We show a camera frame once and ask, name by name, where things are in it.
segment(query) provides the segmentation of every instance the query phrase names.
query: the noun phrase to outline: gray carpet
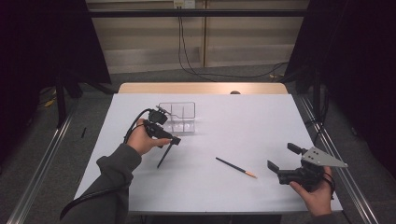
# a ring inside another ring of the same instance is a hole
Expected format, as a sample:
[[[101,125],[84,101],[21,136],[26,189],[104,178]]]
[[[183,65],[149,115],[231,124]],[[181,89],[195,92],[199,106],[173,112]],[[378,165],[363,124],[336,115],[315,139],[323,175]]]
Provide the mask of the gray carpet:
[[[272,65],[236,66],[196,69],[200,73],[227,74],[249,77],[219,77],[211,76],[214,81],[221,82],[271,82],[278,78],[263,75],[272,69]],[[282,74],[285,66],[276,71]],[[209,81],[186,73],[183,70],[144,72],[135,74],[113,75],[113,84],[106,85],[117,90],[124,82],[196,82]],[[94,88],[81,84],[83,96],[78,99],[67,98],[70,107],[77,104],[77,110],[64,136],[51,167],[42,186],[35,197],[25,223],[56,223],[63,207],[70,202],[78,188],[85,166],[88,163],[97,136],[102,127],[112,96],[105,95]],[[288,91],[295,93],[294,83],[287,84]],[[303,120],[308,120],[300,102],[299,95],[293,94]],[[40,105],[35,113],[30,127],[24,133],[22,141],[3,164],[0,175],[0,223],[6,223],[13,208],[24,192],[35,168],[40,163],[47,146],[55,132],[57,124],[56,103],[50,107]],[[329,112],[325,123],[326,130],[340,151],[341,157],[349,164],[349,171],[354,176],[363,194],[372,206],[380,223],[392,223],[396,217],[396,182],[388,172],[371,155],[363,139],[354,135],[347,118],[343,116],[336,103],[330,100]],[[308,127],[311,136],[315,138],[313,128]],[[345,208],[347,217],[352,223],[361,223],[359,211],[350,200],[348,193],[341,184],[340,178],[334,176],[337,185],[337,195]],[[340,223],[347,223],[341,213],[336,214]],[[223,218],[214,217],[221,223]],[[140,217],[129,217],[127,223],[140,223]],[[309,220],[307,213],[286,214],[281,223],[305,223]]]

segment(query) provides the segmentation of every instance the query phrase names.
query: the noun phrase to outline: metal strip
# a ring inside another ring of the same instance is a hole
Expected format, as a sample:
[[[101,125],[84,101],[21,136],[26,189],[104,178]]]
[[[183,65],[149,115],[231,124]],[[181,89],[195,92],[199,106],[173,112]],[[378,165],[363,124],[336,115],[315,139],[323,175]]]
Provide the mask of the metal strip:
[[[310,119],[314,119],[314,113],[312,111],[313,106],[311,102],[307,99],[307,97],[301,97],[301,101],[304,105],[305,112],[307,113]],[[314,125],[315,130],[318,132],[320,127],[317,123]],[[321,131],[318,132],[320,139],[325,146],[326,151],[337,158],[338,160],[342,161],[340,154],[338,153],[337,148],[335,147],[332,139],[330,138],[329,134],[327,133],[324,127],[321,128]],[[364,223],[379,223],[376,219],[374,212],[367,202],[367,199],[361,192],[360,188],[358,187],[357,183],[353,179],[351,173],[347,168],[335,168],[337,173],[340,175],[341,180],[343,181],[349,196],[351,197],[353,203],[355,204],[356,208],[358,209],[359,213],[361,214],[361,218],[363,219]]]
[[[8,219],[7,224],[22,224],[27,217],[27,214],[35,201],[35,196],[40,190],[41,184],[46,177],[46,174],[50,168],[52,160],[56,155],[56,152],[64,139],[64,135],[69,127],[70,121],[76,111],[78,105],[78,100],[76,100],[70,108],[69,114],[66,117],[64,124],[55,131],[55,134],[52,137],[49,146],[47,147],[47,151],[44,154],[43,159],[35,170],[35,174],[29,182],[28,187],[25,192],[22,194],[20,200],[14,208],[11,216]]]

